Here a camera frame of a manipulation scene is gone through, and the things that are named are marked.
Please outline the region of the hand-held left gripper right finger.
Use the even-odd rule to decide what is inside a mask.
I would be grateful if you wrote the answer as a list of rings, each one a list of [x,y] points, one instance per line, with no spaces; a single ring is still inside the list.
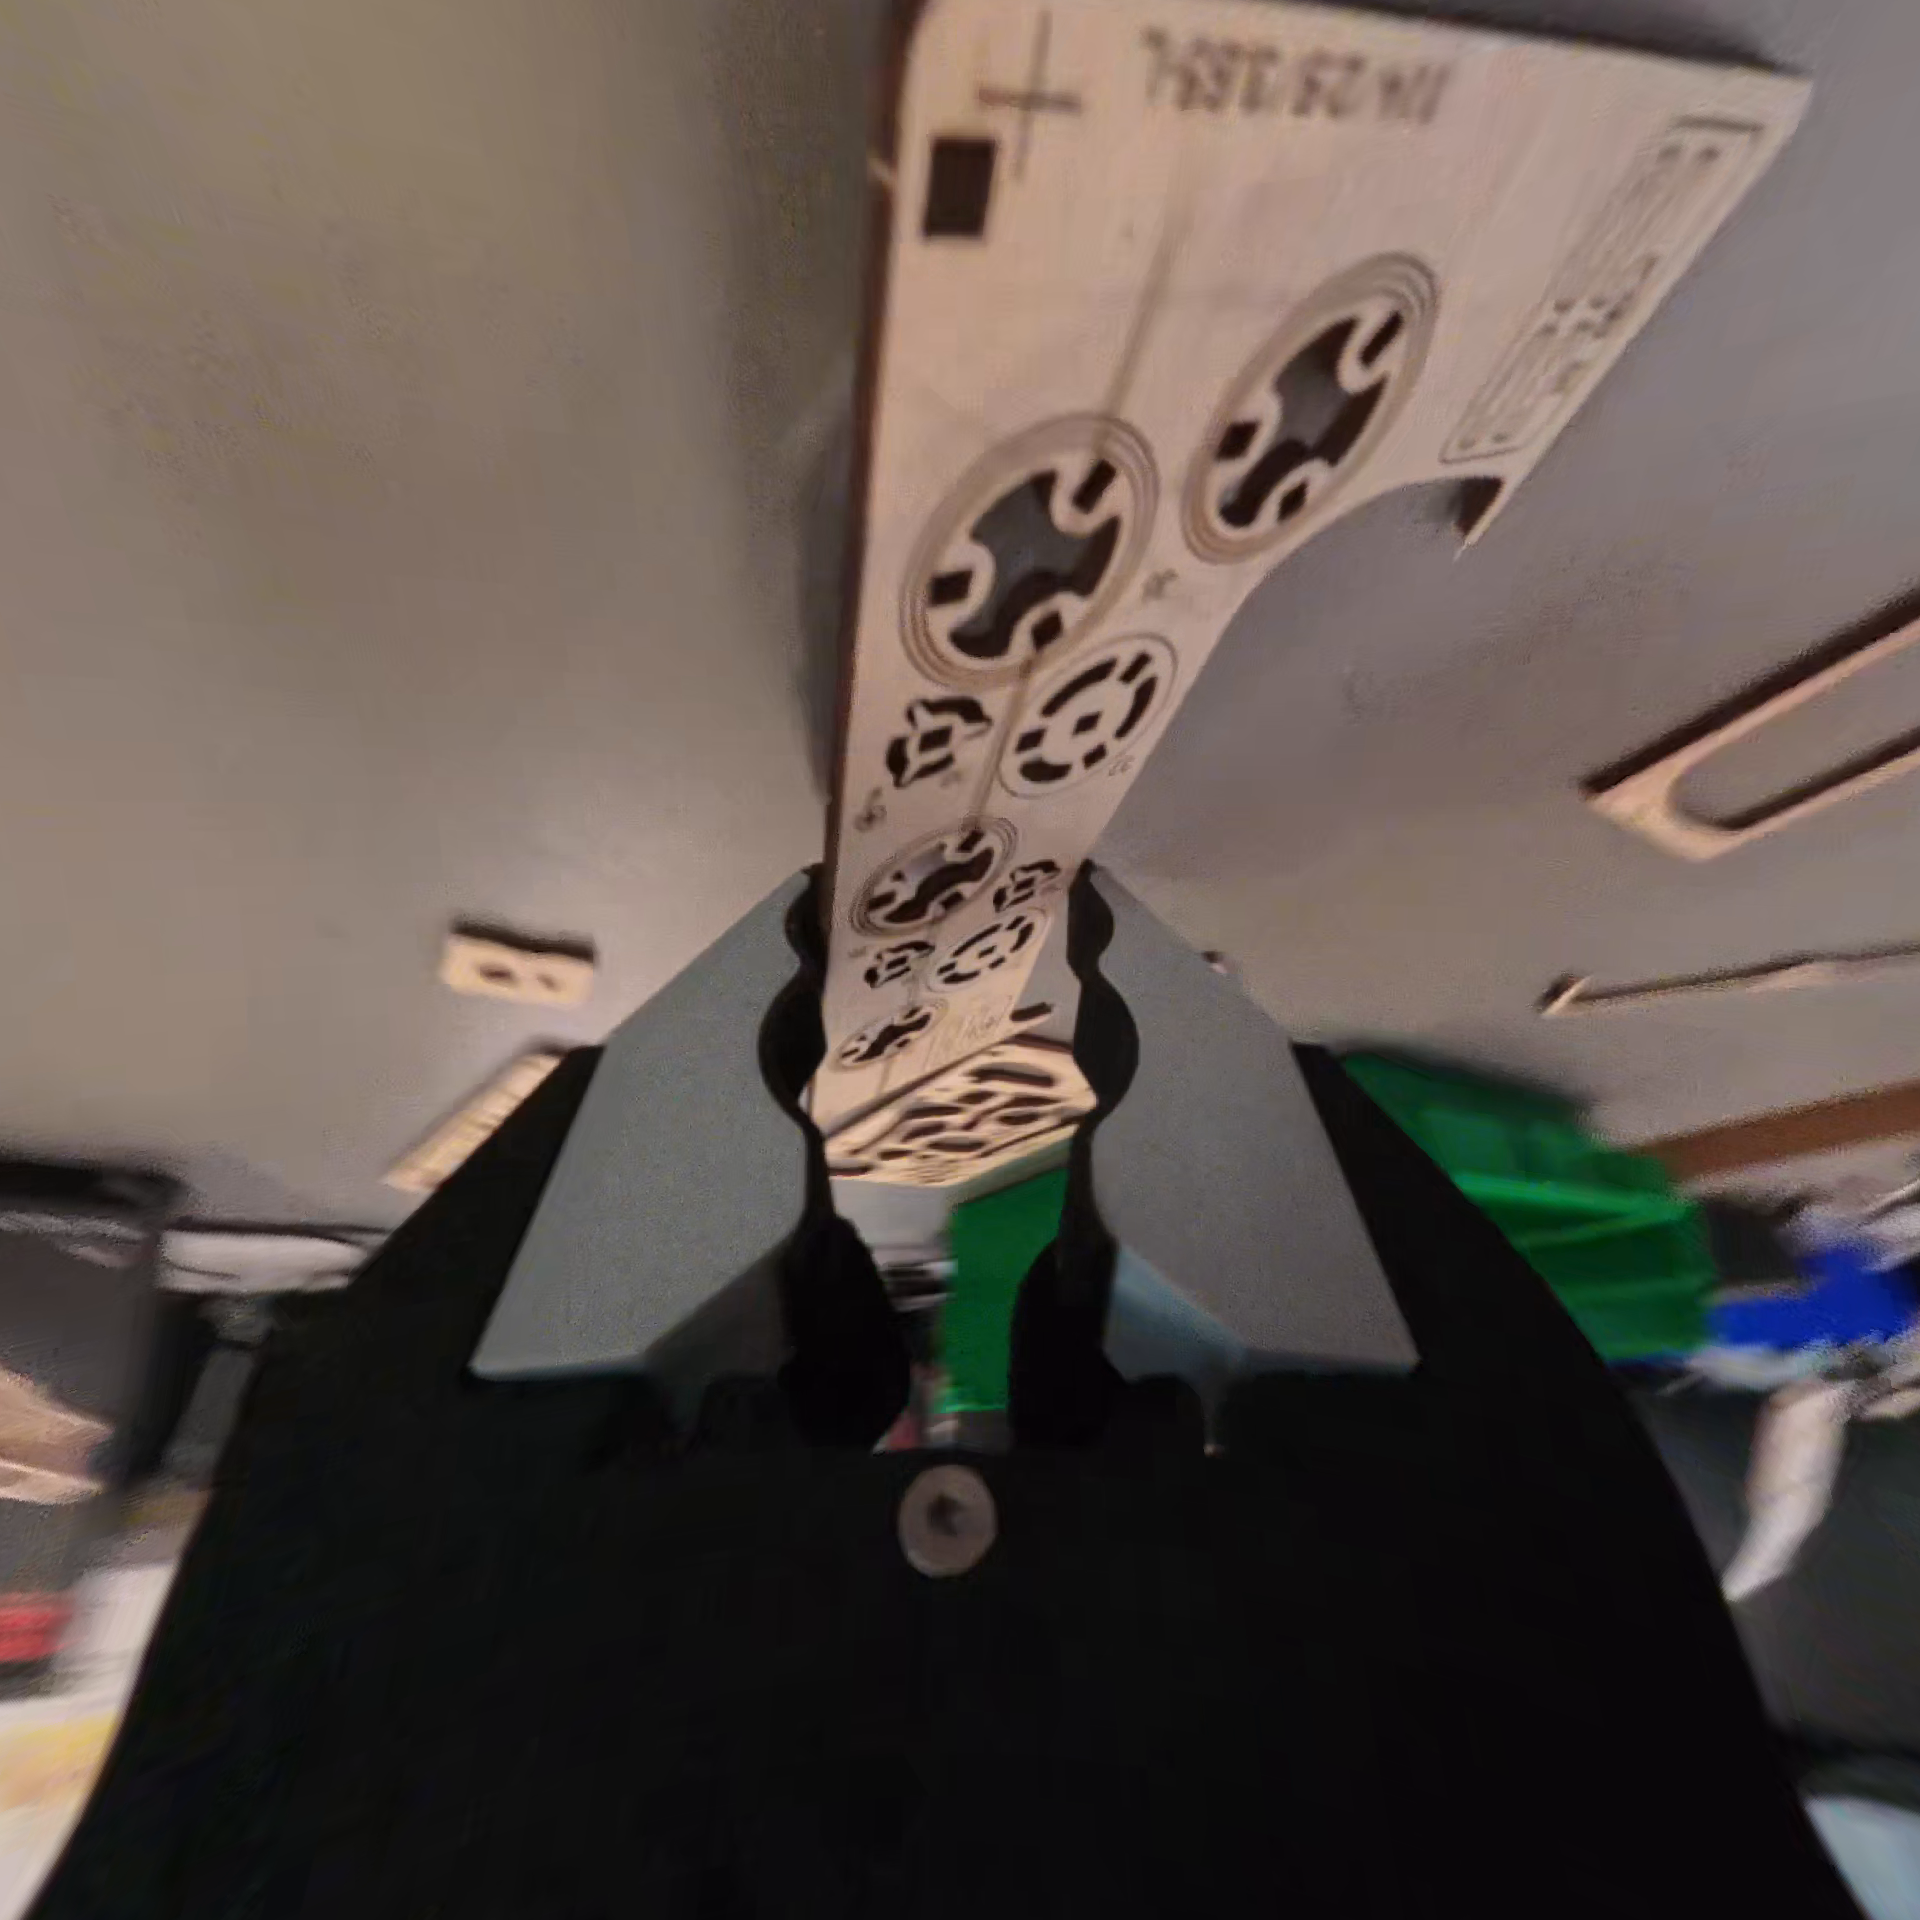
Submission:
[[[1094,1106],[1017,1293],[1013,1437],[1088,1448],[1137,1380],[1174,1380],[1214,1418],[1266,1376],[1414,1376],[1416,1334],[1290,1034],[1099,866],[1066,905]]]

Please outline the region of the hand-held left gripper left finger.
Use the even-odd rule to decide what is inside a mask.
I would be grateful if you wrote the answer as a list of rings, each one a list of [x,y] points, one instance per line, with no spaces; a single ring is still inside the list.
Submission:
[[[815,1446],[875,1448],[907,1341],[837,1208],[810,1081],[825,1058],[823,873],[785,880],[605,1044],[472,1370],[627,1376],[686,1418],[769,1380]]]

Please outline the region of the wooden gear parts sheet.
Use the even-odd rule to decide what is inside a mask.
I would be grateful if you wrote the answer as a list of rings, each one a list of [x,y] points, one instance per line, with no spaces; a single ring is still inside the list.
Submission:
[[[1327,4],[905,4],[807,1106],[1024,1023],[1072,876],[1245,600],[1566,431],[1811,82]]]

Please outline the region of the grey desk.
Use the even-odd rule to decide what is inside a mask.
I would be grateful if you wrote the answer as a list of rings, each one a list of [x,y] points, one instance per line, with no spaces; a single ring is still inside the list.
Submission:
[[[1345,519],[1098,857],[1301,1037],[1625,1140],[1915,1078],[1915,780],[1689,866],[1577,789],[1915,589],[1915,4],[1385,4],[1814,80],[1473,548]],[[381,1174],[825,839],[886,4],[6,4],[6,1149]],[[437,980],[590,945],[569,1010]]]

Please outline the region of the slotted wooden piece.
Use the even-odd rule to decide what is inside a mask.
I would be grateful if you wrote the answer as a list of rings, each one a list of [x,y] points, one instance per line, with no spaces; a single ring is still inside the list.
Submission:
[[[382,1185],[407,1196],[442,1189],[547,1084],[567,1052],[541,1044],[514,1053],[400,1151],[381,1174]]]

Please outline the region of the small two-hole wooden piece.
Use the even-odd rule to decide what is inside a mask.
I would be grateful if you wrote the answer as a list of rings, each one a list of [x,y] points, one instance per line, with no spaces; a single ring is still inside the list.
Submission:
[[[437,980],[467,998],[569,1010],[597,980],[590,945],[543,944],[504,928],[457,926],[439,951]]]

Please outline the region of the green plastic bin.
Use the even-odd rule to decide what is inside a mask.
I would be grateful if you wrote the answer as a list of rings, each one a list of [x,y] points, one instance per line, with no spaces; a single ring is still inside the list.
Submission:
[[[1643,1153],[1595,1137],[1560,1095],[1350,1052],[1350,1076],[1553,1289],[1607,1361],[1680,1359],[1711,1340],[1719,1285],[1699,1204]],[[951,1210],[941,1412],[1007,1409],[1019,1285],[1054,1239],[1066,1160]]]

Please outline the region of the wooden sheet with rectangular cutouts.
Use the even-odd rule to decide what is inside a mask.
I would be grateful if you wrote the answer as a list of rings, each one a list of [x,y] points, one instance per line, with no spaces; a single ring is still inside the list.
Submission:
[[[1919,602],[1915,591],[1909,591],[1646,748],[1599,768],[1583,782],[1581,797],[1589,810],[1666,857],[1706,863],[1909,780],[1919,768],[1913,728],[1742,810],[1713,816],[1683,802],[1686,783],[1707,760],[1811,709],[1864,671],[1913,654],[1915,644]]]

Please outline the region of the blue plastic object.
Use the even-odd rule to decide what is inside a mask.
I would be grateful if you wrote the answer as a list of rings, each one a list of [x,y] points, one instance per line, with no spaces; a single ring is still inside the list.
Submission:
[[[1821,1241],[1785,1280],[1723,1286],[1711,1306],[1717,1348],[1773,1356],[1879,1348],[1915,1328],[1906,1264],[1878,1264],[1859,1239]]]

